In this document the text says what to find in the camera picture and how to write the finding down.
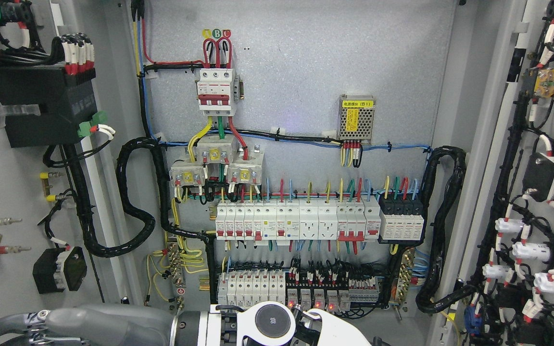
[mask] yellow wire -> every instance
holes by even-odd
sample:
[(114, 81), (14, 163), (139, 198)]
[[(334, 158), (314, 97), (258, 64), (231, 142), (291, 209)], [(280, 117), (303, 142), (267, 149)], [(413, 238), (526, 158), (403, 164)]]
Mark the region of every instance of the yellow wire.
[(330, 180), (326, 184), (326, 202), (329, 203), (330, 200)]
[(386, 176), (386, 182), (384, 183), (384, 199), (389, 199), (390, 189), (390, 175)]
[(176, 200), (173, 198), (171, 201), (172, 216), (174, 217), (174, 223), (178, 226), (181, 225), (181, 220), (178, 218), (178, 209), (176, 208)]
[(160, 298), (162, 298), (163, 301), (167, 302), (168, 301), (168, 298), (164, 297), (164, 295), (161, 293), (160, 291), (160, 288), (158, 287), (158, 283), (155, 281), (155, 279), (160, 276), (160, 274), (156, 273), (154, 274), (153, 276), (153, 285), (155, 286), (155, 291), (158, 293), (158, 295), (160, 296)]
[(348, 160), (348, 167), (352, 166), (352, 162), (354, 162), (354, 149), (350, 148), (350, 159)]
[(341, 181), (339, 182), (339, 202), (343, 203), (343, 178), (341, 178)]
[(457, 322), (445, 311), (440, 311), (440, 314), (442, 314), (442, 316), (444, 316), (446, 320), (449, 320), (450, 323), (453, 324), (454, 331), (455, 333), (457, 333), (457, 346), (460, 346), (462, 343), (462, 339), (461, 339), (461, 332), (460, 332), (459, 326), (457, 326)]
[(309, 189), (307, 191), (307, 202), (308, 203), (311, 203), (312, 202), (312, 182), (309, 182)]
[(136, 22), (132, 22), (132, 26), (132, 31), (134, 32), (134, 59), (136, 61), (136, 75), (140, 76), (140, 61), (138, 60), (138, 54), (136, 54), (136, 52), (138, 52), (138, 24), (136, 24)]
[(194, 151), (193, 151), (194, 144), (196, 144), (196, 141), (200, 140), (200, 138), (206, 135), (207, 132), (209, 132), (209, 130), (213, 126), (213, 117), (208, 116), (207, 118), (208, 118), (208, 121), (205, 127), (203, 127), (202, 130), (200, 130), (200, 132), (194, 135), (191, 138), (191, 140), (189, 140), (189, 144), (187, 144), (187, 151), (189, 151), (189, 159), (191, 160), (191, 162), (196, 162), (196, 156), (194, 156)]

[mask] red wire sleeve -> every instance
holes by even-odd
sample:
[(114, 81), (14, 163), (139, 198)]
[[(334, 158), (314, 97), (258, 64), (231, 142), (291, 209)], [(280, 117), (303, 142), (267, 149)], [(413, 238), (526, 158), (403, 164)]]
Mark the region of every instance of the red wire sleeve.
[(217, 40), (217, 45), (219, 45), (220, 42), (222, 41), (228, 42), (228, 62), (226, 63), (226, 68), (231, 68), (232, 67), (232, 42), (230, 41), (229, 38), (222, 37)]
[(363, 178), (358, 178), (358, 193), (356, 193), (356, 202), (360, 203), (360, 191), (363, 189)]
[(237, 131), (237, 128), (235, 128), (235, 123), (232, 120), (231, 116), (228, 117), (228, 125), (230, 127), (230, 131), (232, 131), (232, 134), (235, 135), (235, 137), (240, 143), (240, 146), (242, 147), (242, 159), (249, 160), (249, 151), (247, 150), (247, 144), (245, 144), (245, 140), (240, 136), (240, 134)]

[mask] blue wire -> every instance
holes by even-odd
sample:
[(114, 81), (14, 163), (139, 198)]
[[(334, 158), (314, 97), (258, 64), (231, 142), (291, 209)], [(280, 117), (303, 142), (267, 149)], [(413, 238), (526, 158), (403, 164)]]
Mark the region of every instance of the blue wire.
[(271, 201), (271, 184), (268, 182), (268, 178), (266, 178), (266, 201)]
[(367, 187), (367, 202), (371, 201), (371, 180), (365, 179), (365, 185)]
[(414, 192), (412, 193), (412, 200), (416, 199), (418, 194), (418, 179), (414, 179)]

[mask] miniature circuit breaker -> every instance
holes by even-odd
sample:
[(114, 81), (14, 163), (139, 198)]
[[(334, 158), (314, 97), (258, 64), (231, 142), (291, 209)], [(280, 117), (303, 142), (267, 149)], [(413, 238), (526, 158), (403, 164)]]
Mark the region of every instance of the miniature circuit breaker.
[(339, 99), (340, 140), (371, 140), (376, 103), (373, 96), (341, 95)]
[(182, 156), (172, 164), (170, 178), (174, 187), (195, 186), (201, 188), (205, 181), (201, 162), (191, 162), (187, 156)]
[(202, 68), (198, 90), (198, 107), (206, 116), (233, 116), (240, 99), (240, 81), (232, 68)]
[(196, 157), (202, 164), (221, 163), (229, 165), (237, 156), (238, 141), (235, 136), (227, 134), (224, 139), (219, 135), (206, 135), (200, 138), (196, 147)]

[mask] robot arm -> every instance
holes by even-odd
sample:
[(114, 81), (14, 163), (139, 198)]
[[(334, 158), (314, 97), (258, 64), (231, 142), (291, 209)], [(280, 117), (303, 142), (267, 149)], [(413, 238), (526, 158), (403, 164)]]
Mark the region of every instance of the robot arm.
[(178, 316), (131, 305), (83, 305), (0, 318), (0, 336), (8, 333), (22, 335), (2, 346), (371, 346), (356, 327), (326, 311), (290, 310), (277, 302), (247, 311), (212, 305)]

